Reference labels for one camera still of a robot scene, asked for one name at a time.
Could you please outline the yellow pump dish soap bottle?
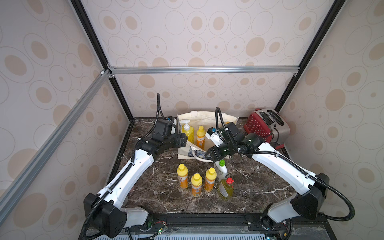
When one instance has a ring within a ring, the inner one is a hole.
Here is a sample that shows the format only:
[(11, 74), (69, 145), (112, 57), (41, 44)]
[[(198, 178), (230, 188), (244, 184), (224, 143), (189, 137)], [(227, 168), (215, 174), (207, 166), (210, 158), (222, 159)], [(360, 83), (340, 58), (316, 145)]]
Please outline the yellow pump dish soap bottle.
[(194, 144), (194, 128), (190, 125), (190, 120), (180, 120), (182, 132), (186, 134), (188, 141)]

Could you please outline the orange bottle yellow cap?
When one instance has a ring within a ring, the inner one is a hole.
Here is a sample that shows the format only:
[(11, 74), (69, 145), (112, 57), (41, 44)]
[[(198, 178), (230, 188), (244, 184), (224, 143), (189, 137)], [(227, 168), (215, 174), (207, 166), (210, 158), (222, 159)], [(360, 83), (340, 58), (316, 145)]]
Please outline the orange bottle yellow cap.
[(211, 192), (213, 190), (216, 178), (217, 178), (217, 172), (215, 168), (209, 168), (206, 171), (206, 179), (205, 179), (205, 185), (204, 185), (205, 191)]
[(192, 194), (194, 197), (198, 197), (202, 193), (203, 178), (200, 174), (196, 173), (191, 178)]
[(177, 169), (180, 187), (186, 189), (188, 187), (188, 168), (184, 164), (180, 164)]
[(204, 150), (206, 131), (203, 126), (199, 126), (196, 135), (197, 135), (197, 146), (202, 150)]

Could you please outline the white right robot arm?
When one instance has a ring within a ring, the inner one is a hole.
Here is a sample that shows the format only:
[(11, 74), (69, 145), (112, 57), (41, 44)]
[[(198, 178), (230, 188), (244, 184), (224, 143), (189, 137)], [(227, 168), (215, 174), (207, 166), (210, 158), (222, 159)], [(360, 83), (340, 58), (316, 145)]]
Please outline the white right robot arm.
[(206, 138), (215, 144), (207, 151), (212, 160), (219, 161), (234, 153), (251, 155), (253, 160), (268, 167), (296, 191), (291, 197), (267, 206), (261, 217), (266, 229), (298, 216), (308, 220), (316, 219), (327, 195), (327, 189), (312, 180), (316, 177), (315, 173), (296, 166), (255, 133), (247, 136), (240, 134), (240, 141), (235, 145), (231, 143), (231, 137), (224, 137), (219, 132), (207, 133)]

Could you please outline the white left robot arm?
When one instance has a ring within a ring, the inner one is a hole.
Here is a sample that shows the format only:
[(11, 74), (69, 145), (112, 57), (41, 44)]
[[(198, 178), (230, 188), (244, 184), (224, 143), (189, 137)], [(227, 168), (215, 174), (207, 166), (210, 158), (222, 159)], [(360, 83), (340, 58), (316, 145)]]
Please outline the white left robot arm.
[(113, 180), (96, 195), (88, 194), (84, 199), (86, 219), (80, 239), (93, 240), (102, 235), (114, 238), (125, 228), (144, 225), (149, 212), (140, 207), (123, 208), (126, 196), (156, 156), (170, 148), (185, 147), (187, 141), (184, 133), (152, 134), (149, 139), (139, 139), (131, 159)]

